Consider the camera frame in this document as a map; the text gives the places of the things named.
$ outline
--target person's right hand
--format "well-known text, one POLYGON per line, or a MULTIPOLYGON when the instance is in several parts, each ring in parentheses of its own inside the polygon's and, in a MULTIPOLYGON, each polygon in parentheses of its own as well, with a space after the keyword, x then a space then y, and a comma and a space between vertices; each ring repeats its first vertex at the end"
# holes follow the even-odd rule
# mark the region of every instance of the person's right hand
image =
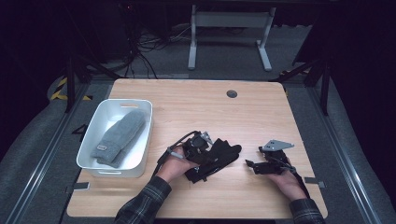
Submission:
POLYGON ((277 184, 279 189, 291 201, 297 199, 306 199, 306 195, 300 187, 297 178, 290 172, 284 171, 281 175, 266 175, 269 179, 277 184))
MULTIPOLYGON (((176 147, 174 148, 173 151, 184 157, 184 151, 182 147, 176 147)), ((156 176, 170 183, 172 180, 186 173, 186 171, 197 166, 199 166, 199 164, 192 161, 188 161, 185 158, 181 159, 169 155, 165 163, 161 167, 160 171, 158 171, 158 173, 156 174, 156 176)))

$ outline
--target plaid sleeve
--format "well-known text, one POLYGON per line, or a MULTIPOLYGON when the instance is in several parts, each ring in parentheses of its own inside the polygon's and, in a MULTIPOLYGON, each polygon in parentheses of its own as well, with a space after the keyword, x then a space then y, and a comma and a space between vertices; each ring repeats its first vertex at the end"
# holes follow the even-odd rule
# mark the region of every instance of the plaid sleeve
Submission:
POLYGON ((142 191, 120 209, 114 223, 153 223, 171 190, 166 181, 152 177, 142 191))
POLYGON ((325 223, 317 204, 312 199, 299 199, 289 204, 295 224, 325 223))

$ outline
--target folded gray towel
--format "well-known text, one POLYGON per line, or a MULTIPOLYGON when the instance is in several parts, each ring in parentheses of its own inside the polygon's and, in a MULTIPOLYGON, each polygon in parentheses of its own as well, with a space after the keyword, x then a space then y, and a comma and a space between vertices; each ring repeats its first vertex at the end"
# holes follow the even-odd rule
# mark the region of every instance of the folded gray towel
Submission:
POLYGON ((101 159, 101 158, 96 159, 96 161, 99 164, 105 164, 105 165, 109 165, 109 166, 114 167, 114 168, 119 168, 120 165, 122 164, 122 162, 124 161, 125 157, 128 155, 129 151, 132 149, 134 144, 136 144, 136 142, 138 141, 138 139, 139 139, 138 136, 140 136, 141 133, 144 131, 144 127, 145 127, 145 123, 143 123, 143 125, 137 131, 137 133, 134 136, 134 138, 127 144, 127 146, 123 147, 120 150, 119 154, 117 154, 116 158, 114 158, 113 161, 106 161, 106 160, 101 159))
POLYGON ((115 165, 120 166, 120 163, 126 156, 126 152, 121 152, 121 150, 134 137, 137 137, 136 134, 144 124, 145 113, 140 109, 132 110, 105 132, 100 143, 91 153, 91 156, 98 159, 98 162, 100 161, 104 164, 115 162, 115 165))

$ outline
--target white plastic bin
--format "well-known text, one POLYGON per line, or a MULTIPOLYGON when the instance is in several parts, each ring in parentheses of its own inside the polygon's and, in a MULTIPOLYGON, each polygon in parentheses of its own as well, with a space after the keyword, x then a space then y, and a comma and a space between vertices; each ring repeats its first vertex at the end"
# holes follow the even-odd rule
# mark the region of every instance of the white plastic bin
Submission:
POLYGON ((141 176, 146 167, 151 128, 152 104, 150 101, 137 99, 104 100, 96 108, 84 139, 82 140, 77 155, 78 166, 87 170, 93 176, 141 176), (130 151, 120 167, 114 168, 96 162, 96 159, 91 157, 91 152, 95 150, 105 132, 134 108, 139 108, 145 112, 146 124, 140 131, 141 134, 139 134, 139 137, 126 146, 130 148, 130 151))

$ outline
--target table top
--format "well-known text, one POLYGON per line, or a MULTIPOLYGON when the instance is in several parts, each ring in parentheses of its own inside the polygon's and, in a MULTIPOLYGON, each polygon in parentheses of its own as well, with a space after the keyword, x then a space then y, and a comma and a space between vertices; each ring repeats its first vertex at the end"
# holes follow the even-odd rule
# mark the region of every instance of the table top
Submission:
MULTIPOLYGON (((145 99, 153 105, 153 128, 146 170, 138 178, 93 177, 82 170, 67 208, 71 217, 114 217, 148 183, 166 148, 191 131, 241 145, 239 159, 207 181, 192 184, 185 176, 171 183, 173 191, 157 217, 288 218, 289 200, 265 175, 254 175, 245 160, 265 158, 258 147, 275 139, 293 143, 285 149, 299 175, 315 177, 303 141, 279 83, 215 80, 119 79, 110 99, 145 99), (236 91, 230 98, 227 91, 236 91)), ((324 217, 327 209, 318 185, 306 184, 324 217)))

